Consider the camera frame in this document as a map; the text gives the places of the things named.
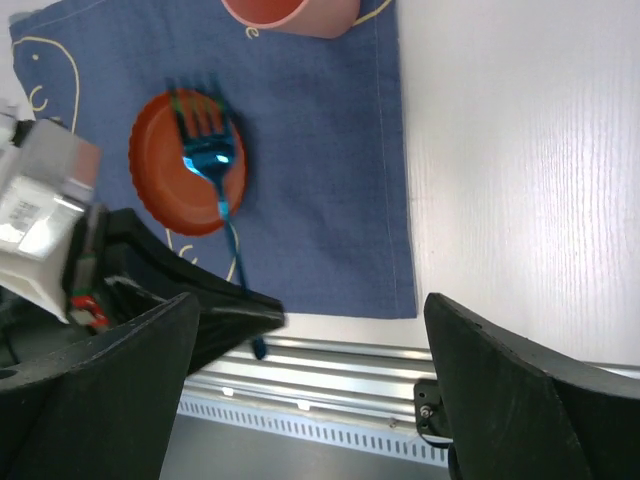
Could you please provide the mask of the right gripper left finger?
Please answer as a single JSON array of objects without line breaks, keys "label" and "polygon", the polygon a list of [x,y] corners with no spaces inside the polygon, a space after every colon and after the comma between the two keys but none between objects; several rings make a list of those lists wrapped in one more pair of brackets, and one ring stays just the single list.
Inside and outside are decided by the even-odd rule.
[{"label": "right gripper left finger", "polygon": [[180,294],[1,371],[4,479],[157,479],[199,324]]}]

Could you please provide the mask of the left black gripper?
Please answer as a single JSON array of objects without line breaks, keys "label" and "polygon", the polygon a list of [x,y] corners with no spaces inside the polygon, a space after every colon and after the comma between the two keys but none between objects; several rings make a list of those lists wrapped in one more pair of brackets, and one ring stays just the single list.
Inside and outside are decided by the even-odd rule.
[{"label": "left black gripper", "polygon": [[281,301],[233,285],[172,252],[132,209],[78,222],[64,250],[63,318],[1,283],[1,366],[123,325],[169,300],[166,364],[191,375],[285,326]]}]

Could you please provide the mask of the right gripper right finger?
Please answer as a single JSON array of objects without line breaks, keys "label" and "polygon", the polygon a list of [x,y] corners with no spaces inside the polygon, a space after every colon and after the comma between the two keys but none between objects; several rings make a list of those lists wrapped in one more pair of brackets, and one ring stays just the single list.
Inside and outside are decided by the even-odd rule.
[{"label": "right gripper right finger", "polygon": [[639,381],[501,328],[440,293],[424,320],[453,479],[636,479]]}]

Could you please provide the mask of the orange plastic plate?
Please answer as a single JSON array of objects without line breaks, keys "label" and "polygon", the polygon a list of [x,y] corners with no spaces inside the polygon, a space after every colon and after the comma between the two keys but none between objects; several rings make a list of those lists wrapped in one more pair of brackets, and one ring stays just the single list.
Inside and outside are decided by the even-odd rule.
[{"label": "orange plastic plate", "polygon": [[[217,132],[222,130],[220,108],[196,90],[178,88],[180,104],[192,99],[213,113]],[[224,180],[232,214],[242,204],[248,181],[248,162],[241,132],[231,120],[236,161]],[[223,226],[213,185],[190,172],[183,163],[183,148],[172,112],[169,93],[148,102],[139,113],[129,138],[129,171],[139,199],[151,216],[165,228],[185,236],[204,236]]]}]

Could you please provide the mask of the blue cloth placemat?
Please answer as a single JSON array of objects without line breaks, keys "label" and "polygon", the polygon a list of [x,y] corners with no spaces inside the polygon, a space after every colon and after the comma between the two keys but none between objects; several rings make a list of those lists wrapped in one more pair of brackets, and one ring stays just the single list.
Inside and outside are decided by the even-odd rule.
[{"label": "blue cloth placemat", "polygon": [[334,40],[248,34],[219,1],[60,1],[10,26],[37,117],[103,152],[97,198],[132,208],[216,275],[222,233],[189,237],[144,207],[129,172],[134,122],[169,81],[220,83],[248,153],[234,225],[249,285],[293,313],[416,313],[396,9],[361,5]]}]

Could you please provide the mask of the pink plastic cup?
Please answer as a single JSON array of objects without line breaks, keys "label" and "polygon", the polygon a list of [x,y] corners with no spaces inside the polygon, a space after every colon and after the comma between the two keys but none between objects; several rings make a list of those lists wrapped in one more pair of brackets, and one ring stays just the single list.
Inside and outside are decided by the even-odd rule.
[{"label": "pink plastic cup", "polygon": [[322,39],[346,33],[360,11],[360,0],[223,0],[240,23],[266,30]]}]

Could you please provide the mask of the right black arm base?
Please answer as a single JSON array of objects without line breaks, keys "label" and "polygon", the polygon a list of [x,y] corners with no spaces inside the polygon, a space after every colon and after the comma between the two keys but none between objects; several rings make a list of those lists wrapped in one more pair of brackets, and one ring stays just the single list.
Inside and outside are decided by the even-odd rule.
[{"label": "right black arm base", "polygon": [[414,384],[413,396],[418,435],[434,448],[447,449],[453,440],[437,382],[419,379]]}]

